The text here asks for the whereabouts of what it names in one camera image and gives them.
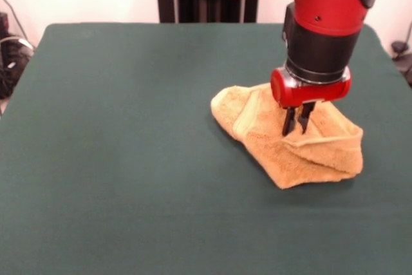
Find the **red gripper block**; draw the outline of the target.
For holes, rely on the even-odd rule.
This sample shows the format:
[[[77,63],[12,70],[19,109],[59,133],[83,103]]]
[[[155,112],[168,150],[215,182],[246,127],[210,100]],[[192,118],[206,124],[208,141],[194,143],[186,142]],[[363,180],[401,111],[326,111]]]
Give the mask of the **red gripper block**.
[[[287,108],[282,135],[286,137],[294,130],[296,108],[302,105],[299,123],[302,134],[305,134],[316,101],[334,101],[344,98],[351,88],[351,73],[346,67],[337,82],[308,84],[290,75],[285,67],[280,67],[272,72],[270,86],[274,100],[281,108]]]

